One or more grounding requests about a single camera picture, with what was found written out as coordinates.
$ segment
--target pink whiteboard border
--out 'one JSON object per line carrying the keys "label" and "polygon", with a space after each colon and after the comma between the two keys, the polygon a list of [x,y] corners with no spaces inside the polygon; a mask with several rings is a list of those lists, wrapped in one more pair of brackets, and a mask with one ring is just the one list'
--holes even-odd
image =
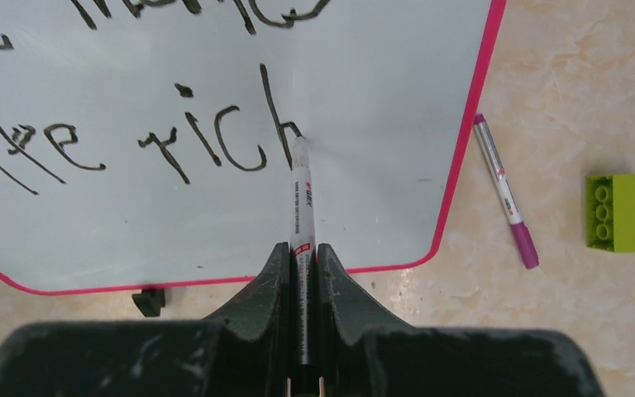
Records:
{"label": "pink whiteboard border", "polygon": [[[456,141],[456,148],[454,149],[454,158],[451,161],[451,170],[449,171],[449,178],[446,182],[446,189],[444,190],[444,198],[442,200],[442,207],[439,210],[439,218],[437,219],[437,226],[434,230],[434,238],[432,239],[432,247],[430,251],[419,261],[405,263],[402,265],[387,265],[376,267],[362,267],[359,269],[351,269],[349,273],[365,273],[367,271],[383,271],[383,270],[401,270],[408,269],[414,266],[421,265],[437,254],[439,246],[442,242],[442,236],[444,235],[444,226],[446,224],[446,217],[449,214],[449,208],[451,207],[451,201],[454,198],[454,191],[456,190],[456,181],[459,179],[459,173],[461,172],[461,164],[464,162],[464,154],[466,153],[466,146],[469,142],[471,128],[473,127],[473,119],[478,109],[478,102],[480,95],[483,92],[483,83],[485,81],[485,75],[488,73],[488,66],[490,65],[490,57],[493,54],[493,47],[495,40],[498,37],[498,30],[500,28],[500,22],[503,20],[503,12],[505,9],[506,0],[492,0],[490,2],[490,10],[488,13],[488,20],[485,23],[485,29],[483,32],[483,39],[480,42],[480,51],[478,54],[478,60],[475,64],[473,73],[473,79],[471,80],[471,86],[469,90],[469,96],[466,101],[466,107],[464,109],[464,116],[461,120],[461,129],[459,130],[459,138]],[[192,280],[192,281],[176,281],[172,283],[162,284],[140,284],[140,285],[120,285],[115,287],[101,287],[101,288],[89,288],[89,289],[67,289],[62,291],[42,291],[39,289],[28,288],[25,285],[20,285],[17,282],[11,280],[2,272],[0,272],[0,280],[10,285],[15,289],[21,291],[37,294],[37,295],[67,295],[67,294],[90,294],[94,292],[111,292],[122,291],[129,289],[144,289],[144,288],[174,288],[184,287],[189,285],[207,285],[207,284],[221,284],[221,283],[234,283],[239,281],[252,280],[254,276],[246,275],[242,277],[231,277],[226,279],[212,279],[212,280]]]}

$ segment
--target beige marble surface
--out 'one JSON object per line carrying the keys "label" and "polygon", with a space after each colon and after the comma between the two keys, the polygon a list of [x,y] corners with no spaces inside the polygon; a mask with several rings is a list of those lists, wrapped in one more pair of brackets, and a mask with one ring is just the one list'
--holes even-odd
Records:
{"label": "beige marble surface", "polygon": [[[635,172],[635,1],[509,0],[480,104],[542,265],[519,263],[471,140],[439,253],[356,279],[410,323],[554,328],[609,395],[635,395],[635,255],[584,246],[583,177]],[[167,318],[200,318],[242,285],[175,289]],[[42,319],[138,318],[129,293],[47,298],[0,282],[0,341]]]}

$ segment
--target purple marker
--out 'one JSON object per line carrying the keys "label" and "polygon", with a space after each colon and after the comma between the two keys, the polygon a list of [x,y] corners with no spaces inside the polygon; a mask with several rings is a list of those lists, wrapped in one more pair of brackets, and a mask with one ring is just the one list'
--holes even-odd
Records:
{"label": "purple marker", "polygon": [[498,195],[503,204],[505,214],[508,216],[510,230],[517,244],[519,255],[522,257],[522,263],[524,267],[533,269],[539,265],[537,249],[534,248],[532,236],[529,235],[529,230],[524,225],[522,214],[519,212],[517,203],[515,203],[510,183],[505,176],[505,168],[503,168],[503,163],[498,156],[498,150],[495,149],[493,137],[490,135],[488,123],[480,113],[475,115],[473,130],[478,138],[478,143],[480,143],[480,151],[483,152],[485,162],[488,163],[488,169],[490,170],[490,175],[493,176],[495,187],[498,188]]}

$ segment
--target whiteboard surface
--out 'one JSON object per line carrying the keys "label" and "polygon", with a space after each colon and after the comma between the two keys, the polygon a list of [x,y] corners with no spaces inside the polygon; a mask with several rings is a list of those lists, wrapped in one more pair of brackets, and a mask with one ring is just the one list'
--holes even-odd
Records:
{"label": "whiteboard surface", "polygon": [[[267,26],[245,0],[255,35],[230,0],[201,1],[198,15],[181,1],[145,7],[139,19],[123,1],[107,0],[106,18],[79,0],[96,30],[74,3],[0,0],[12,45],[0,50],[0,126],[8,139],[19,130],[16,144],[35,131],[25,154],[0,133],[0,166],[37,192],[0,170],[0,272],[13,282],[59,291],[257,274],[293,209],[267,79],[279,122],[310,141],[318,242],[351,269],[428,254],[490,0],[332,0],[291,28]],[[316,6],[254,3],[275,22]],[[252,168],[260,146],[261,170],[222,151],[214,122],[232,105],[227,151]],[[138,142],[172,127],[166,149],[190,184]]]}

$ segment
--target pen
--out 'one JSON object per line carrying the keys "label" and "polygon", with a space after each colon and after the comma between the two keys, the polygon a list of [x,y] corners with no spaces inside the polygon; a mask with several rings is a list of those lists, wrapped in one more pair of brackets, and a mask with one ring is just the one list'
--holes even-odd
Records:
{"label": "pen", "polygon": [[315,250],[315,219],[313,217],[313,187],[308,167],[308,148],[303,136],[296,133],[291,148],[291,182],[294,201],[294,222],[289,245],[291,277],[296,285],[291,293],[292,339],[289,341],[289,377],[291,395],[319,395],[319,307],[313,296],[317,266]]}
{"label": "pen", "polygon": [[527,269],[533,269],[539,265],[537,249],[534,248],[532,236],[529,235],[529,230],[522,220],[522,214],[519,212],[517,203],[515,203],[510,183],[505,176],[505,168],[498,156],[498,150],[495,149],[488,123],[482,114],[478,113],[475,115],[473,129],[475,136],[478,138],[478,143],[480,143],[480,150],[483,152],[485,162],[488,164],[490,175],[495,182],[495,187],[498,188],[498,195],[503,204],[505,214],[508,216],[510,231],[512,231],[522,263]]}

